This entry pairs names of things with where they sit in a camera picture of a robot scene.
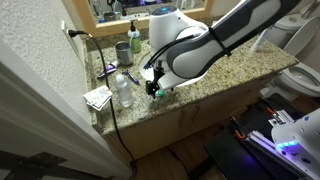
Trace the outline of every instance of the water bottle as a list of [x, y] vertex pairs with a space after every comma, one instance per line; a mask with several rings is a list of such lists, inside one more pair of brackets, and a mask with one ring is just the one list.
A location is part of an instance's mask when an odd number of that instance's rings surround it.
[[123, 107], [129, 107], [133, 103], [130, 83], [122, 74], [116, 76], [115, 87], [117, 88], [119, 102]]

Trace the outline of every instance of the electrical outlet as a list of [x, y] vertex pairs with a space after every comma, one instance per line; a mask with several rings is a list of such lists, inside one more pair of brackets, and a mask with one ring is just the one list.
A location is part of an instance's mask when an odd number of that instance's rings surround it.
[[68, 41], [69, 41], [70, 45], [72, 46], [74, 52], [77, 54], [77, 56], [79, 56], [77, 45], [74, 42], [74, 40], [69, 36], [68, 27], [66, 25], [66, 22], [64, 22], [64, 21], [61, 22], [61, 30], [62, 30], [63, 34], [66, 36], [66, 38], [68, 39]]

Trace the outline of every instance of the wooden cabinet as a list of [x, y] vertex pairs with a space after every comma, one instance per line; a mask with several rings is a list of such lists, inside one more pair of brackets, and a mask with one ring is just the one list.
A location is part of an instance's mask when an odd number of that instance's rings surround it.
[[[134, 158], [140, 158], [231, 116], [238, 115], [258, 100], [260, 90], [275, 74], [231, 88], [187, 107], [121, 131]], [[106, 137], [126, 162], [130, 161], [115, 134]]]

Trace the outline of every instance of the toilet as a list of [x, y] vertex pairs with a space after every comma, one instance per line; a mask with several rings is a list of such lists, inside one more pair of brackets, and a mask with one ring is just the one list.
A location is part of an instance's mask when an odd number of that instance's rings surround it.
[[[312, 39], [319, 26], [320, 17], [302, 19], [301, 14], [289, 15], [274, 25], [266, 39], [296, 56]], [[277, 93], [290, 102], [299, 95], [320, 97], [320, 73], [300, 62], [281, 71], [260, 93], [265, 98]]]

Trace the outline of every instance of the soap dispenser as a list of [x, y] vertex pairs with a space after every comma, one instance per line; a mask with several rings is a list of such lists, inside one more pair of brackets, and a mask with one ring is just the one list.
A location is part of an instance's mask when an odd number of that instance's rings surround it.
[[132, 52], [138, 53], [141, 51], [140, 32], [138, 31], [138, 29], [136, 29], [136, 27], [133, 24], [135, 19], [130, 21], [131, 21], [131, 27], [128, 31], [129, 43], [130, 43]]

